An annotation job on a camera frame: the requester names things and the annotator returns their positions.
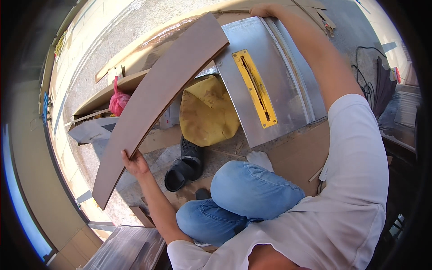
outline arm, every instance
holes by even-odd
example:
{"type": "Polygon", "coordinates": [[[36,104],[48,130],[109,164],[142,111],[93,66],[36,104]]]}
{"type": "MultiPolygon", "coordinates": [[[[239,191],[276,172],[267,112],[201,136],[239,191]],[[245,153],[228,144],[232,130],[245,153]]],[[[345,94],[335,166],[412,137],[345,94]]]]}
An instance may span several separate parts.
{"type": "Polygon", "coordinates": [[[346,94],[363,96],[352,71],[332,43],[310,23],[291,13],[280,4],[256,4],[251,16],[276,17],[285,26],[306,62],[311,67],[320,86],[325,108],[346,94]]]}
{"type": "Polygon", "coordinates": [[[175,240],[186,240],[193,243],[193,240],[178,227],[174,208],[156,183],[143,155],[137,150],[129,160],[126,152],[121,151],[121,157],[127,171],[138,180],[147,200],[152,220],[166,244],[175,240]]]}

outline black sandal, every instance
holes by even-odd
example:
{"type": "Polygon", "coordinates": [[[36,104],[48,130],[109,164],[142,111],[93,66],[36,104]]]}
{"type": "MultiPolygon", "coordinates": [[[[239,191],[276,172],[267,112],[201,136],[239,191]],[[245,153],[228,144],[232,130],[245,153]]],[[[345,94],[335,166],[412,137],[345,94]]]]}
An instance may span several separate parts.
{"type": "Polygon", "coordinates": [[[203,174],[204,147],[200,147],[181,136],[181,158],[176,159],[165,174],[165,187],[176,192],[187,180],[196,181],[203,174]]]}
{"type": "Polygon", "coordinates": [[[204,147],[191,143],[183,136],[180,140],[181,160],[194,170],[191,181],[196,181],[204,170],[204,147]]]}

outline white sock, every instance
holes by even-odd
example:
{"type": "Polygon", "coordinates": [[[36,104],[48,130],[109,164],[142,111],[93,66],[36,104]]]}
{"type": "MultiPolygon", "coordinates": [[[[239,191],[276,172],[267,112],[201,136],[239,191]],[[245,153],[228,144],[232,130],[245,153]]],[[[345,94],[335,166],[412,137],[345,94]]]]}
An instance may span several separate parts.
{"type": "Polygon", "coordinates": [[[274,172],[269,157],[265,152],[252,151],[246,155],[246,159],[249,163],[261,166],[264,169],[269,170],[270,172],[274,172]]]}

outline window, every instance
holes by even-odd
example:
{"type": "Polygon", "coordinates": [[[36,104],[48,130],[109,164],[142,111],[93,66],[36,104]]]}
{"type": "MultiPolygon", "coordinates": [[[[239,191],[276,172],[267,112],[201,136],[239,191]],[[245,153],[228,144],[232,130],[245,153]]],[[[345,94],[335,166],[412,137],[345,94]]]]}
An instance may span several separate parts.
{"type": "Polygon", "coordinates": [[[25,199],[23,198],[23,194],[19,188],[13,165],[14,161],[12,160],[9,128],[7,124],[3,125],[2,127],[1,144],[7,188],[9,190],[15,212],[21,223],[22,229],[27,235],[27,238],[29,239],[36,253],[39,255],[42,261],[47,263],[50,257],[53,255],[53,248],[50,246],[35,224],[35,221],[33,220],[27,208],[27,205],[24,201],[25,199]]]}

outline person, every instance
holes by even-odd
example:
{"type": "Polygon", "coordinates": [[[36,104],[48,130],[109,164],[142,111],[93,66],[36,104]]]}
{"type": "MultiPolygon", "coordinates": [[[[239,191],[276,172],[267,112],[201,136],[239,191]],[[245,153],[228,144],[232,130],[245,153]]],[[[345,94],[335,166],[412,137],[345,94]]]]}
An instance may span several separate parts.
{"type": "Polygon", "coordinates": [[[215,175],[212,199],[174,211],[137,152],[126,169],[139,181],[173,269],[365,269],[384,227],[386,152],[377,121],[337,49],[279,4],[256,4],[252,16],[286,27],[320,86],[330,126],[327,186],[305,197],[275,175],[265,153],[230,161],[215,175]],[[219,248],[208,253],[194,244],[219,248]]]}

